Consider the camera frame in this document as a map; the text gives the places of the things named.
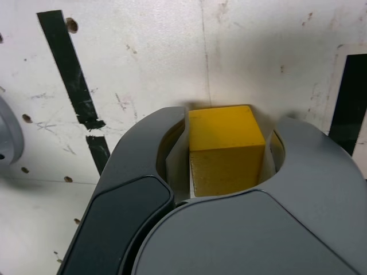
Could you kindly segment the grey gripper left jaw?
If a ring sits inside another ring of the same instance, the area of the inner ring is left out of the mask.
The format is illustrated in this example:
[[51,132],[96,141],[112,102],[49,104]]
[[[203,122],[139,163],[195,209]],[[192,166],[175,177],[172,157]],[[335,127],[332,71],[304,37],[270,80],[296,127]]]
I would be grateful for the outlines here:
[[149,231],[190,195],[189,119],[166,107],[115,146],[59,274],[129,274]]

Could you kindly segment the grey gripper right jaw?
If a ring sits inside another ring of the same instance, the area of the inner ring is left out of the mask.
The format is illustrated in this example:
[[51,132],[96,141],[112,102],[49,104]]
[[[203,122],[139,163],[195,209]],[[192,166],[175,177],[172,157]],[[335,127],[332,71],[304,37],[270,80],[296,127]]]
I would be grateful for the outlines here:
[[195,199],[146,237],[133,274],[365,274],[366,180],[315,126],[281,119],[280,170],[237,194]]

